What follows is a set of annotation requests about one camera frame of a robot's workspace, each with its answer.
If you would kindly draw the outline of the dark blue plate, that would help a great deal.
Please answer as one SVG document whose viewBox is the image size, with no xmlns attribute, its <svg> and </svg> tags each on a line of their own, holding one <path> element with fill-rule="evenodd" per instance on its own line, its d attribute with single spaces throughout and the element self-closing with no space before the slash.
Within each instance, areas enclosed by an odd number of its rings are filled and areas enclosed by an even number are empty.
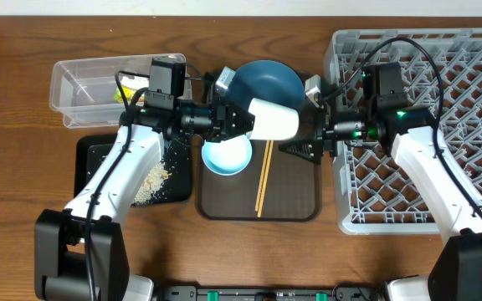
<svg viewBox="0 0 482 301">
<path fill-rule="evenodd" d="M 247 63 L 235 71 L 226 99 L 247 110 L 253 98 L 300 111 L 305 102 L 300 76 L 288 65 L 273 60 Z"/>
</svg>

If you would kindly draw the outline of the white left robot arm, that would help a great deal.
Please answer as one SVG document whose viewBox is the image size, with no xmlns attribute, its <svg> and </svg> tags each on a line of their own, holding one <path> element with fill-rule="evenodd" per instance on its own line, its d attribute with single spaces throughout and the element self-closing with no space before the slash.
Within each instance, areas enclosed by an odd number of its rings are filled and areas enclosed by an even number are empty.
<svg viewBox="0 0 482 301">
<path fill-rule="evenodd" d="M 132 202 L 165 141 L 200 135 L 222 141 L 250 132 L 254 115 L 219 97 L 201 106 L 181 99 L 184 63 L 155 62 L 149 84 L 124 99 L 115 143 L 83 190 L 34 228 L 34 291 L 42 300 L 150 300 L 154 283 L 131 273 L 122 235 Z"/>
</svg>

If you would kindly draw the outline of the white rice pile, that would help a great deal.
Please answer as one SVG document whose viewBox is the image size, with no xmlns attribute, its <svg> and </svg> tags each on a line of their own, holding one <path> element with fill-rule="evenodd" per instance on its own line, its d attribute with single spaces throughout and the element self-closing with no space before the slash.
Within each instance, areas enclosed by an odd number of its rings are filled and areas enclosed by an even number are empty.
<svg viewBox="0 0 482 301">
<path fill-rule="evenodd" d="M 165 195 L 162 189 L 165 187 L 171 174 L 167 169 L 165 161 L 155 164 L 146 175 L 131 205 L 133 207 L 141 207 L 159 202 L 160 198 Z"/>
</svg>

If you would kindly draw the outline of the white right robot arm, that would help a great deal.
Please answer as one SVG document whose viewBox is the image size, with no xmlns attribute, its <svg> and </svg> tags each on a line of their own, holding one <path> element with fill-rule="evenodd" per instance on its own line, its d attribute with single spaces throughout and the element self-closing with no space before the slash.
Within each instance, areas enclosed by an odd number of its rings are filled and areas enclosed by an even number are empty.
<svg viewBox="0 0 482 301">
<path fill-rule="evenodd" d="M 482 195 L 452 156 L 436 119 L 425 106 L 408 107 L 401 85 L 373 94 L 365 111 L 340 111 L 336 88 L 319 76 L 305 81 L 313 106 L 313 137 L 280 150 L 313 163 L 336 155 L 340 140 L 373 139 L 407 174 L 427 205 L 443 241 L 427 276 L 384 283 L 372 300 L 482 300 Z"/>
</svg>

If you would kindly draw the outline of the pale green cup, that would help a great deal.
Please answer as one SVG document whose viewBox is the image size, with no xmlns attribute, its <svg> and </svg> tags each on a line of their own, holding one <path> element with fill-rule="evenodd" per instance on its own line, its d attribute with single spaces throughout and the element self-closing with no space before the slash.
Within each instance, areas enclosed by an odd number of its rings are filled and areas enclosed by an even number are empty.
<svg viewBox="0 0 482 301">
<path fill-rule="evenodd" d="M 249 113 L 254 116 L 254 127 L 246 134 L 250 140 L 290 140 L 299 129 L 299 114 L 283 105 L 253 98 Z"/>
</svg>

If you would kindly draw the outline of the light blue bowl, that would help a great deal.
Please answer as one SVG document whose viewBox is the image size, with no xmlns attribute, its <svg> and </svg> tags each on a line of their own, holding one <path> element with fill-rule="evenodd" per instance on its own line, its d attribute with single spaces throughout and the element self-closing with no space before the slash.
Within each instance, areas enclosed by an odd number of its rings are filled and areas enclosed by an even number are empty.
<svg viewBox="0 0 482 301">
<path fill-rule="evenodd" d="M 204 165 L 220 176 L 233 176 L 250 162 L 252 145 L 245 135 L 221 142 L 205 141 L 201 150 Z"/>
</svg>

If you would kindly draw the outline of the yellow snack wrapper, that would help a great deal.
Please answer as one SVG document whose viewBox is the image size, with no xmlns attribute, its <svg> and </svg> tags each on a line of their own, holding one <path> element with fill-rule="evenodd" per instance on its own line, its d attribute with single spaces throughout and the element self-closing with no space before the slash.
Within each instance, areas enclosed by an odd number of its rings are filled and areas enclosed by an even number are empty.
<svg viewBox="0 0 482 301">
<path fill-rule="evenodd" d="M 130 102 L 135 93 L 136 93 L 135 89 L 123 86 L 122 89 L 117 88 L 115 90 L 113 100 L 115 100 L 118 103 L 123 103 L 124 100 L 122 95 L 124 95 L 126 97 L 127 102 Z"/>
</svg>

